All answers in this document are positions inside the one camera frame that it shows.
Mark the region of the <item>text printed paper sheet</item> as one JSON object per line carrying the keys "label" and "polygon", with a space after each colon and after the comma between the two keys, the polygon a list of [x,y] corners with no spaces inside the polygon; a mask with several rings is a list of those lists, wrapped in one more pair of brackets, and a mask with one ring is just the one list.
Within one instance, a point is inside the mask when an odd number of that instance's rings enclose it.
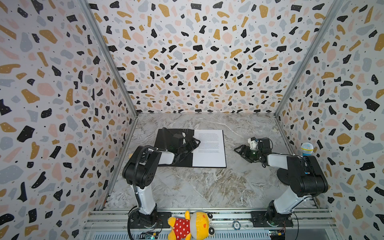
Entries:
{"label": "text printed paper sheet", "polygon": [[193,151],[193,168],[226,168],[223,130],[194,130],[195,139],[201,141]]}

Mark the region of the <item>orange and black folder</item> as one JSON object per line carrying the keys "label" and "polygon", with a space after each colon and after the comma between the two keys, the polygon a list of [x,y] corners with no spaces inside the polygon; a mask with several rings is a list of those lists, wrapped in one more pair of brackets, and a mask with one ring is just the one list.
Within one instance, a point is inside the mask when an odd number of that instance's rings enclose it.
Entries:
{"label": "orange and black folder", "polygon": [[226,168],[222,130],[158,130],[155,148],[162,154],[160,167]]}

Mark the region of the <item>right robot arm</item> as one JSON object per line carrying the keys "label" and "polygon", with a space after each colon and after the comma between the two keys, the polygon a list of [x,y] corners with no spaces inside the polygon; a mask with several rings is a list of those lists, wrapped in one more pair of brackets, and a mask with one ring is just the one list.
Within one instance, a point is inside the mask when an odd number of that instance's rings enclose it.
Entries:
{"label": "right robot arm", "polygon": [[234,149],[249,163],[261,163],[263,167],[278,169],[279,180],[288,186],[277,199],[271,201],[265,215],[253,216],[254,227],[268,224],[271,227],[291,226],[294,208],[306,199],[315,198],[328,190],[328,182],[315,156],[310,143],[301,145],[301,155],[284,155],[273,152],[273,143],[269,138],[248,139],[248,145]]}

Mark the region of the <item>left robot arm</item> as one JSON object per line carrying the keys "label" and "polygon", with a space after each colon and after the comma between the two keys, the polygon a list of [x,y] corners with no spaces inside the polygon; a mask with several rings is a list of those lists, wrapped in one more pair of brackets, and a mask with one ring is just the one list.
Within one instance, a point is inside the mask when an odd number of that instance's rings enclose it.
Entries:
{"label": "left robot arm", "polygon": [[156,146],[139,146],[123,168],[122,177],[131,185],[137,207],[130,214],[151,227],[157,223],[158,208],[153,197],[152,182],[159,165],[172,166],[182,162],[197,149],[201,141],[194,137],[165,137]]}

